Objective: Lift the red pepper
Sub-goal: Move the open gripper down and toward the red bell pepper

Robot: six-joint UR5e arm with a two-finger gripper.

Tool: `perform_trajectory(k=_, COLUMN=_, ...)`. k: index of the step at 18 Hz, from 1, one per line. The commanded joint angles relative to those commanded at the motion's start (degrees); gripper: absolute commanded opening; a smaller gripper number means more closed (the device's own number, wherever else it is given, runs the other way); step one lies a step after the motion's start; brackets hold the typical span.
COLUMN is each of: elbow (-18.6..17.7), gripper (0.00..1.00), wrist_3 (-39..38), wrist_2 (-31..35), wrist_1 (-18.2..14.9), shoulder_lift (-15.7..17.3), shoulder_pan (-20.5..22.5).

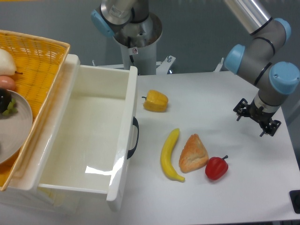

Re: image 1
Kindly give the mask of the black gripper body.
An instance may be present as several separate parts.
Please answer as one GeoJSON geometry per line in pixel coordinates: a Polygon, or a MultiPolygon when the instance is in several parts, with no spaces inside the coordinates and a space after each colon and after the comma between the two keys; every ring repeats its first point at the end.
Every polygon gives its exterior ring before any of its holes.
{"type": "Polygon", "coordinates": [[[274,113],[264,112],[263,109],[262,106],[257,107],[254,103],[247,107],[248,114],[252,120],[261,124],[270,124],[274,113]]]}

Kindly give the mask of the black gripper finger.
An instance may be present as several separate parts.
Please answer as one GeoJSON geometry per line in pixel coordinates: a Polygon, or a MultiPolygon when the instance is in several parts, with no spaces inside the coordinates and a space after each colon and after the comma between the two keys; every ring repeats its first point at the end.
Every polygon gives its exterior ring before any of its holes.
{"type": "Polygon", "coordinates": [[[280,127],[281,122],[278,120],[260,121],[259,125],[262,129],[260,136],[263,135],[274,136],[277,129],[280,127]]]}
{"type": "Polygon", "coordinates": [[[233,111],[237,115],[237,121],[239,121],[242,117],[250,117],[249,107],[250,105],[248,104],[247,100],[242,98],[241,101],[233,109],[233,111]]]}

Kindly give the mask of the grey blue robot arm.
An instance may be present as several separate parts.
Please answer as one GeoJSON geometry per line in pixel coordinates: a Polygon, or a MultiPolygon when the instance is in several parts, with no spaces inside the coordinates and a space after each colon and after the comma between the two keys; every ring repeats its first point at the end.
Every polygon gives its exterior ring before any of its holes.
{"type": "MultiPolygon", "coordinates": [[[[258,88],[251,103],[242,99],[234,111],[238,117],[251,118],[263,134],[272,136],[281,124],[272,116],[300,82],[300,71],[294,64],[270,61],[288,41],[290,24],[272,18],[257,0],[228,0],[226,5],[253,40],[247,47],[233,47],[223,64],[258,88]]],[[[162,34],[162,23],[149,11],[148,1],[104,0],[90,17],[104,36],[119,44],[125,69],[134,66],[140,75],[156,74],[156,44],[162,34]]]]}

